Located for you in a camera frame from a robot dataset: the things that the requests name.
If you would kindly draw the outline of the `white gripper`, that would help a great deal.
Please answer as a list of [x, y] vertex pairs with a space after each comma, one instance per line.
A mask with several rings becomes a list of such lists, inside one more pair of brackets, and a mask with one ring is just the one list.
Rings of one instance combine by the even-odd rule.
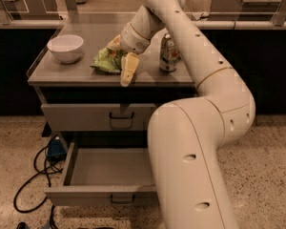
[[150, 46], [150, 41], [137, 33], [132, 25], [128, 23], [120, 35], [117, 35], [107, 44], [107, 48], [113, 51], [121, 49], [128, 52], [121, 59], [122, 72], [120, 83], [123, 87], [128, 87], [139, 65], [137, 54], [143, 53]]

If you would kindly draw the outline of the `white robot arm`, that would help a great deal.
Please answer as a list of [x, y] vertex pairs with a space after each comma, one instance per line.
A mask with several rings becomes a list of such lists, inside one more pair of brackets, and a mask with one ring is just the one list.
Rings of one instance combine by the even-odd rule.
[[138, 56], [166, 29], [197, 89], [166, 103], [148, 126], [148, 151], [166, 229], [238, 229], [216, 151], [243, 136], [255, 119], [255, 100], [232, 65], [181, 8], [183, 0], [144, 0], [113, 40], [125, 52], [127, 85]]

